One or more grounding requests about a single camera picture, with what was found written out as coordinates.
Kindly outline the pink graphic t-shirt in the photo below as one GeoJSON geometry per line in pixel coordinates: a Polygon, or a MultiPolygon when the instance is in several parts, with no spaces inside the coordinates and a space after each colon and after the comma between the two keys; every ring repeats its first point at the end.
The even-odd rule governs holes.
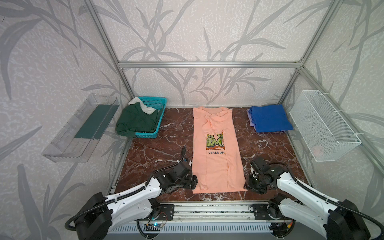
{"type": "Polygon", "coordinates": [[[193,174],[198,183],[194,194],[245,192],[246,179],[228,108],[193,108],[193,174]]]}

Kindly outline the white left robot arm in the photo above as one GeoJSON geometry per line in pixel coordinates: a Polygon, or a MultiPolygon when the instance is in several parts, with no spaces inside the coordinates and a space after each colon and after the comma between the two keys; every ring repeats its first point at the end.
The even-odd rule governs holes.
{"type": "Polygon", "coordinates": [[[192,161],[182,159],[172,166],[155,170],[146,182],[131,189],[108,196],[93,195],[65,223],[65,228],[75,231],[80,240],[102,240],[111,230],[158,212],[161,205],[157,197],[178,189],[193,190],[197,183],[192,161]]]}

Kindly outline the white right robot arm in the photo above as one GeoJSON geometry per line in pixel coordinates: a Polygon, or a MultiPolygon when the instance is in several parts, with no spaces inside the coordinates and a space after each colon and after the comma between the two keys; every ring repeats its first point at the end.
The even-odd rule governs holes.
{"type": "Polygon", "coordinates": [[[281,190],[266,207],[251,206],[256,218],[282,221],[270,226],[277,238],[284,238],[295,222],[328,240],[368,240],[371,237],[365,218],[352,202],[340,202],[313,189],[298,180],[287,164],[253,158],[247,189],[260,195],[266,194],[268,189],[281,190]]]}

